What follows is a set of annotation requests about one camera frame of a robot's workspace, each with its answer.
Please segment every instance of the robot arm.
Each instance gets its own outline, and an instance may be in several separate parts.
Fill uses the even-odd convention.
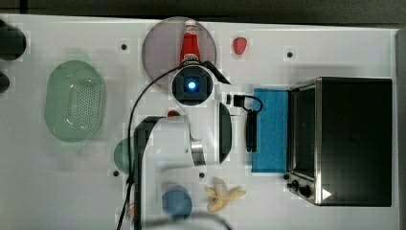
[[[220,164],[232,146],[230,116],[243,112],[240,107],[233,107],[234,95],[241,94],[242,90],[201,65],[180,69],[170,89],[187,115],[160,118],[147,130],[137,127],[134,137],[145,138],[142,157],[138,157],[142,159],[138,176],[142,182],[142,221],[162,217],[161,172]]]

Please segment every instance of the blue cup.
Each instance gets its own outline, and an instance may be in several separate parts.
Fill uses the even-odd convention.
[[[192,200],[185,188],[175,186],[162,196],[163,209],[174,219],[187,219],[192,212]]]

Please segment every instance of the black cable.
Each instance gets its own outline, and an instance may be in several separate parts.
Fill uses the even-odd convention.
[[[253,110],[253,109],[248,109],[245,107],[245,98],[250,98],[250,99],[254,99],[257,102],[259,102],[259,110]],[[246,112],[249,113],[260,113],[263,109],[263,103],[262,101],[255,97],[255,96],[250,96],[250,95],[234,95],[234,106],[235,107],[241,107],[243,108]]]
[[[119,219],[119,224],[117,225],[117,230],[120,230],[122,228],[122,224],[123,224],[123,218],[124,218],[124,214],[125,214],[125,205],[128,204],[129,206],[129,198],[131,195],[131,186],[134,184],[134,171],[135,171],[135,164],[133,166],[133,162],[132,162],[132,157],[131,157],[131,124],[132,124],[132,118],[134,116],[134,112],[135,112],[135,108],[137,107],[138,103],[140,102],[141,98],[143,97],[143,95],[147,92],[147,90],[151,87],[151,85],[153,85],[155,82],[157,82],[158,80],[160,80],[161,78],[163,78],[164,76],[166,76],[167,74],[169,74],[170,72],[173,72],[177,69],[181,68],[181,66],[173,68],[168,70],[166,73],[162,74],[161,76],[159,76],[158,78],[156,78],[155,80],[153,80],[149,85],[147,85],[147,87],[143,90],[143,92],[141,92],[140,96],[138,96],[134,106],[131,109],[131,114],[129,116],[129,123],[128,123],[128,131],[127,131],[127,137],[128,137],[128,142],[127,142],[127,154],[128,154],[128,178],[126,180],[126,183],[128,184],[127,187],[127,192],[125,195],[125,202],[123,205],[123,209],[122,212],[120,214],[120,219]]]
[[[220,218],[217,215],[209,214],[209,213],[203,213],[203,212],[194,212],[191,213],[190,218],[198,218],[198,219],[211,219],[214,220],[226,227],[227,230],[233,230],[233,228],[230,226],[230,224],[223,218]],[[183,221],[182,219],[176,219],[176,218],[163,218],[155,221],[147,221],[145,222],[145,226],[148,227],[154,227],[154,226],[160,226],[160,225],[165,225],[165,224],[173,224],[173,223],[178,223],[180,221]]]
[[[263,109],[263,103],[262,103],[262,101],[261,101],[259,98],[255,97],[255,96],[250,96],[250,95],[243,95],[243,96],[244,96],[245,98],[254,99],[255,101],[259,102],[259,110],[257,110],[256,112],[257,112],[257,113],[260,113],[260,112],[262,111],[262,109]]]

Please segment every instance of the black toaster oven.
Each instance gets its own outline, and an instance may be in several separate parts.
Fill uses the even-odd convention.
[[[315,205],[391,206],[392,80],[321,77],[289,91],[288,187]]]

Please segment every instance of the white table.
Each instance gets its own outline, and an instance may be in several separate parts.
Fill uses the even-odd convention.
[[[0,71],[11,78],[11,88],[0,94],[0,228],[115,229],[125,176],[112,175],[113,151],[125,138],[129,109],[147,83],[141,48],[148,30],[159,21],[6,14],[0,19],[20,28],[29,39],[21,59],[0,61]],[[392,78],[395,83],[396,30],[203,24],[217,46],[217,67],[247,92],[256,85],[279,88],[321,76]],[[249,39],[242,57],[234,55],[231,46],[239,35]],[[122,43],[127,50],[121,50]],[[289,51],[294,53],[291,59],[286,57]],[[102,126],[79,144],[58,141],[44,121],[48,78],[70,59],[92,63],[107,86]],[[174,107],[168,94],[154,88],[142,100],[136,124]],[[218,213],[236,230],[398,229],[396,122],[390,208],[313,206],[289,193],[281,174],[250,173],[250,155],[239,141],[242,135],[241,130],[222,166],[172,170],[163,175],[164,182],[186,187],[194,210],[206,209],[204,187],[211,185],[213,176],[223,178],[231,188],[241,186],[247,194]],[[199,172],[206,177],[199,179]],[[223,229],[202,220],[170,229],[182,228]],[[128,220],[124,229],[129,229]]]

